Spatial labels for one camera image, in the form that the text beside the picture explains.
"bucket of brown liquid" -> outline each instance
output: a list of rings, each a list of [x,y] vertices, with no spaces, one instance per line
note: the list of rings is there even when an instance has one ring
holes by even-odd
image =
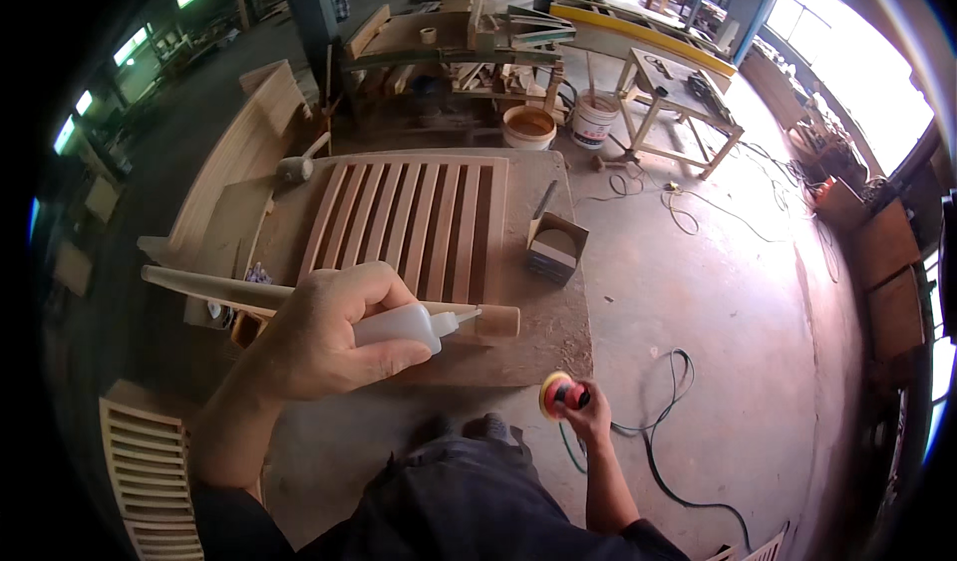
[[[548,149],[555,138],[555,120],[535,107],[512,107],[501,115],[505,143],[517,149]]]

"power tool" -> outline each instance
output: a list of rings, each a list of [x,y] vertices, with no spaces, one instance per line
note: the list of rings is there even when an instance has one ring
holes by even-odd
[[[539,391],[539,409],[542,415],[552,421],[559,419],[555,411],[555,401],[561,401],[569,410],[580,410],[589,404],[592,394],[588,387],[575,382],[571,376],[562,371],[548,375]]]

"hand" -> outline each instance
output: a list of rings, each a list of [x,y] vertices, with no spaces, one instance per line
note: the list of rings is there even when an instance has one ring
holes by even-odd
[[[317,400],[358,389],[432,356],[427,345],[408,339],[355,346],[352,325],[417,301],[384,262],[314,270],[241,362],[266,395],[281,400]]]
[[[555,401],[555,411],[560,418],[571,424],[575,434],[585,442],[590,449],[606,441],[610,441],[612,432],[612,406],[609,405],[605,394],[598,388],[594,380],[580,380],[584,384],[592,399],[580,410],[569,409],[565,403]]]

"glue bottle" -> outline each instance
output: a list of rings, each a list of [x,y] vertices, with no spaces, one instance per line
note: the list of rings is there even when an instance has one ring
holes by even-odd
[[[360,320],[352,325],[352,332],[355,334],[356,347],[390,339],[413,339],[428,345],[432,355],[435,355],[442,351],[439,337],[455,332],[461,323],[479,314],[481,309],[458,315],[440,312],[429,316],[424,305],[405,304]]]

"floor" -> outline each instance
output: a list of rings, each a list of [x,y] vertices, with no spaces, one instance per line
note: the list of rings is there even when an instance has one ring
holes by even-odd
[[[143,284],[139,265],[146,258],[136,237],[162,235],[172,224],[206,152],[241,105],[235,78],[280,58],[302,60],[295,28],[267,23],[167,91],[154,129],[131,152],[134,171],[95,260],[91,292],[68,310],[71,351],[63,367],[52,367],[61,393],[57,404],[104,517],[112,502],[102,498],[108,482],[90,394],[104,393],[124,376],[202,402],[237,354],[225,333],[180,322],[180,296]],[[592,64],[598,88],[613,89],[621,61],[593,55]],[[567,49],[566,70],[578,89],[587,84],[583,52]],[[747,82],[735,78],[727,100],[747,130],[744,139],[789,158],[771,114]],[[635,105],[635,113],[644,108]],[[614,134],[625,139],[620,118]],[[649,139],[687,151],[694,143],[670,120],[655,123]],[[706,139],[718,143],[714,135]],[[413,146],[425,144],[416,138]],[[565,134],[554,148],[569,165],[577,220],[592,231],[582,271],[595,377],[616,420],[640,425],[657,416],[670,399],[666,354],[685,349],[697,379],[656,433],[664,480],[688,500],[737,507],[756,546],[790,523],[785,558],[808,558],[837,507],[855,439],[860,328],[837,245],[828,245],[826,229],[803,218],[793,197],[786,196],[790,213],[780,210],[769,177],[790,185],[777,169],[769,167],[766,175],[743,154],[727,159],[706,182],[681,165],[643,155],[645,193],[599,202],[584,199],[612,195],[610,173],[589,166],[593,152],[572,145]],[[611,158],[621,150],[607,143],[600,153]],[[740,215],[773,243],[693,196],[679,197],[676,205],[694,215],[700,230],[682,232],[654,185],[669,180]],[[640,191],[639,181],[626,182],[630,192]],[[465,421],[497,411],[523,431],[544,486],[582,526],[585,477],[568,459],[557,427],[539,413],[537,392],[387,383],[291,404],[274,435],[267,505],[300,547],[349,517],[365,483],[425,416],[443,411]],[[640,512],[692,559],[741,542],[730,513],[668,500],[652,481],[640,441],[616,435],[614,442]]]

